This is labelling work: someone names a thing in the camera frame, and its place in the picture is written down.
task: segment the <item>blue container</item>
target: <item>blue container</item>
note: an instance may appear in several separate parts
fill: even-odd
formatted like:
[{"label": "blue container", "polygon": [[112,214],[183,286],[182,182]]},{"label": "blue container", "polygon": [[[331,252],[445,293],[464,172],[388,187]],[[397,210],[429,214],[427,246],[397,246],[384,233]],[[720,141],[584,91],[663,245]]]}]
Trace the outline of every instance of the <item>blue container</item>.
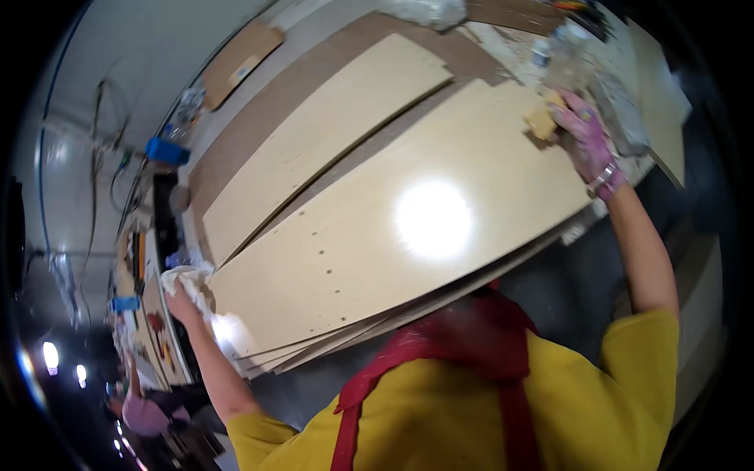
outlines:
[{"label": "blue container", "polygon": [[113,312],[136,310],[139,309],[140,305],[141,301],[139,301],[139,296],[121,296],[110,299],[110,310]]},{"label": "blue container", "polygon": [[180,145],[173,144],[159,137],[153,137],[146,143],[146,156],[151,161],[163,164],[186,165],[189,162],[191,152]]}]

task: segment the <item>sanding sponge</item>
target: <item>sanding sponge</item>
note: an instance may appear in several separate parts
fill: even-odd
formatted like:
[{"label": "sanding sponge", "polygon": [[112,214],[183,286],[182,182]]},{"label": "sanding sponge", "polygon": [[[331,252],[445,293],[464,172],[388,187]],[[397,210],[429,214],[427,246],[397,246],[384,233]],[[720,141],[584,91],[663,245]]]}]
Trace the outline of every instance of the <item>sanding sponge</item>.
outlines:
[{"label": "sanding sponge", "polygon": [[544,94],[544,103],[524,116],[524,121],[532,129],[532,134],[537,139],[547,139],[558,127],[555,121],[553,121],[553,117],[550,116],[550,109],[547,107],[548,103],[554,103],[561,108],[568,108],[560,93],[548,89]]}]

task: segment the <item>pink shirt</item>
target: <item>pink shirt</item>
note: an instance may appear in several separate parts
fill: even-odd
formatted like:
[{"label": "pink shirt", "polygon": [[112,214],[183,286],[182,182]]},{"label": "pink shirt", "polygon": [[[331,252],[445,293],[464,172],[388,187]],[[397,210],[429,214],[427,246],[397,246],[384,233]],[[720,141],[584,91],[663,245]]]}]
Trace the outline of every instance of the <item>pink shirt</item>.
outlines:
[{"label": "pink shirt", "polygon": [[[185,407],[176,410],[173,417],[191,422]],[[154,401],[136,397],[130,391],[123,401],[123,422],[134,433],[142,436],[157,436],[170,425],[170,421]]]}]

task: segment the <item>white wall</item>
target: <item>white wall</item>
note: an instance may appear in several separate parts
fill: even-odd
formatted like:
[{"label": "white wall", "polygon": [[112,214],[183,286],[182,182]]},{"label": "white wall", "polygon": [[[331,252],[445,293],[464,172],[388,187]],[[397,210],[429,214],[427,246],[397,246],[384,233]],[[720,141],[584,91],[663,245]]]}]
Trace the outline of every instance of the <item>white wall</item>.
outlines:
[{"label": "white wall", "polygon": [[[175,98],[214,49],[269,3],[271,0],[95,0],[84,15],[60,67],[51,100],[51,116],[65,118],[87,129],[93,117],[95,89],[107,75],[116,82],[117,90],[115,93],[106,91],[100,132],[114,134],[122,117],[130,111],[124,143],[143,149]],[[41,74],[14,144],[13,169],[23,183],[26,235],[29,245],[35,248],[44,248],[44,238],[34,146],[61,47],[62,43]],[[46,132],[43,154],[45,214],[51,249],[85,251],[91,220],[90,148],[74,139]],[[108,156],[97,181],[94,252],[114,252],[120,215],[110,205],[108,188],[118,162],[118,156]],[[120,202],[127,193],[131,176],[133,169],[116,185]],[[80,265],[80,257],[74,257],[76,273]],[[84,290],[99,319],[104,314],[111,265],[109,258],[93,258],[84,277]],[[27,280],[28,284],[33,284],[33,280]],[[35,298],[45,296],[58,294],[49,289],[35,292]],[[46,305],[44,310],[51,310],[51,303]],[[52,320],[68,322],[61,313],[47,315]]]}]

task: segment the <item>bracelet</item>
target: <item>bracelet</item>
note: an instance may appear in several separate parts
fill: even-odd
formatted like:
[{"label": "bracelet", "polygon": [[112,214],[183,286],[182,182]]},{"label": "bracelet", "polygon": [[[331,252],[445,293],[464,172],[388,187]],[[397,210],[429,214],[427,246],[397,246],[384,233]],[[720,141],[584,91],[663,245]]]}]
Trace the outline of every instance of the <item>bracelet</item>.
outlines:
[{"label": "bracelet", "polygon": [[605,183],[607,183],[610,178],[612,177],[612,174],[618,170],[618,168],[615,166],[614,162],[610,162],[607,167],[602,171],[602,175],[598,176],[591,182],[587,183],[587,190],[591,191],[592,193],[596,194],[597,190],[599,190]]}]

